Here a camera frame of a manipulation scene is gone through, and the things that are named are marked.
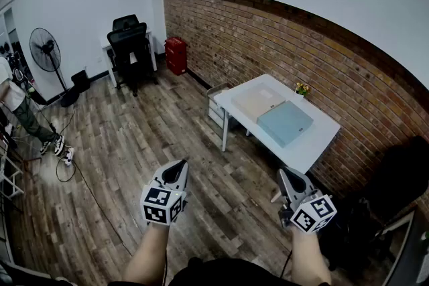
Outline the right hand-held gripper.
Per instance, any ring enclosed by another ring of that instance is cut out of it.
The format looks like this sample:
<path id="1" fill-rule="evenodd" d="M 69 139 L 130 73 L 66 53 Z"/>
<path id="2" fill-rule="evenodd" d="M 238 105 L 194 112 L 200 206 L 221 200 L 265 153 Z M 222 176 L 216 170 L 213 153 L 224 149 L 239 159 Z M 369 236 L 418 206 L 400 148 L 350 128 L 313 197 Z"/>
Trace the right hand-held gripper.
<path id="1" fill-rule="evenodd" d="M 277 179 L 281 195 L 289 202 L 280 209 L 280 222 L 284 228 L 293 224 L 304 234 L 314 233 L 324 228 L 337 214 L 331 198 L 320 190 L 294 201 L 294 192 L 313 190 L 312 182 L 305 174 L 285 167 L 278 170 Z"/>

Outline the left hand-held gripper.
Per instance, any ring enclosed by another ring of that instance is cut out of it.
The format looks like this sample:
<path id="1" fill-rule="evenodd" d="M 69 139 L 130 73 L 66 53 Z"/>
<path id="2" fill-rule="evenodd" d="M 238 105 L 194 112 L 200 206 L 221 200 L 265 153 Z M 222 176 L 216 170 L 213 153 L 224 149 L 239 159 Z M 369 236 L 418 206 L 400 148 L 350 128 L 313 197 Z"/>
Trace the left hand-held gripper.
<path id="1" fill-rule="evenodd" d="M 147 222 L 169 226 L 185 207 L 188 162 L 170 161 L 156 170 L 154 179 L 143 187 L 141 213 Z"/>

